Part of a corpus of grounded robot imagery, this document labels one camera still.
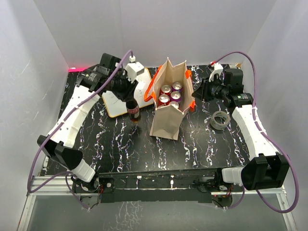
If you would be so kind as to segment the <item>purple can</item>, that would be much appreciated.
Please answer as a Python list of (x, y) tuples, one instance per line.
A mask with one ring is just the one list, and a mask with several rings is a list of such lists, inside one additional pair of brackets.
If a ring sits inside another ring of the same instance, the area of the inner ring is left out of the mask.
[(171, 101), (171, 102), (168, 103), (168, 106), (172, 106), (176, 110), (180, 110), (180, 105), (179, 105), (178, 102)]
[(180, 103), (181, 102), (181, 93), (178, 92), (178, 91), (171, 92), (170, 101)]
[(172, 91), (177, 91), (179, 93), (182, 93), (183, 85), (180, 82), (176, 81), (171, 85), (171, 89)]

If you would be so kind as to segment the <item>red can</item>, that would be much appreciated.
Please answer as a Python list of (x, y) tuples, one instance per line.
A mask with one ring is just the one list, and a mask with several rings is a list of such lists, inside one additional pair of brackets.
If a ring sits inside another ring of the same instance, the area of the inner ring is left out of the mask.
[(158, 98), (158, 107), (167, 106), (170, 102), (170, 98), (166, 94), (161, 94)]
[(172, 92), (172, 88), (169, 85), (163, 85), (160, 89), (159, 95), (165, 94), (169, 96), (171, 92)]

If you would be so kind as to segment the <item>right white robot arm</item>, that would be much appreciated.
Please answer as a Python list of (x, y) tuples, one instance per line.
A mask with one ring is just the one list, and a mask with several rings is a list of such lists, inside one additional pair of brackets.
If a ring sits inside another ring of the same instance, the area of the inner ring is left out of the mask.
[(241, 69), (214, 64), (211, 74), (202, 80), (200, 87), (192, 94), (203, 102), (223, 100), (248, 148), (249, 163), (244, 167), (223, 168), (214, 184), (220, 191), (227, 190), (231, 184), (244, 186), (247, 190), (280, 188), (289, 164), (255, 125), (257, 117), (252, 112), (256, 108), (252, 106), (252, 95), (244, 92), (243, 76)]

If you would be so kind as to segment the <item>dark cola glass bottle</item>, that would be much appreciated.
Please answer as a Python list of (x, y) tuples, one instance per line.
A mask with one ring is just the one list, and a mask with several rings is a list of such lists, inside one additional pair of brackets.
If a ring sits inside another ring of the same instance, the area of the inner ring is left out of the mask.
[(126, 109), (131, 121), (138, 122), (140, 120), (140, 109), (135, 99), (126, 102)]

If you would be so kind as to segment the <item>beige canvas bag orange handles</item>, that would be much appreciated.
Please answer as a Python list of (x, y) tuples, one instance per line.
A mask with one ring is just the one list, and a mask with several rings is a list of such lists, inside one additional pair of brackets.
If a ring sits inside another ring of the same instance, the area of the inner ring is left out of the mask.
[[(171, 86), (174, 82), (182, 84), (181, 101), (179, 108), (172, 105), (159, 106), (160, 90), (163, 85)], [(188, 111), (193, 111), (195, 99), (192, 96), (192, 74), (186, 66), (186, 62), (172, 65), (169, 59), (161, 65), (153, 76), (145, 94), (144, 101), (154, 101), (154, 118), (150, 130), (150, 136), (177, 140), (183, 118)]]

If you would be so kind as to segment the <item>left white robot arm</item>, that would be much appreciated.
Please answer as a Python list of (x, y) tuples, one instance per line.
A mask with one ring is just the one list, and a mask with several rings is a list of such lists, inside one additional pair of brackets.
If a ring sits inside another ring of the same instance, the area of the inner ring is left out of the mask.
[(136, 62), (132, 51), (124, 57), (129, 58), (127, 66), (123, 66), (124, 58), (104, 53), (99, 64), (83, 70), (60, 119), (46, 136), (41, 135), (37, 140), (39, 151), (65, 167), (73, 174), (75, 184), (89, 192), (96, 191), (100, 181), (96, 171), (83, 159), (83, 153), (74, 149), (74, 144), (92, 107), (103, 93), (110, 91), (126, 104), (131, 120), (140, 119), (134, 91), (138, 84), (137, 76), (144, 72), (144, 67)]

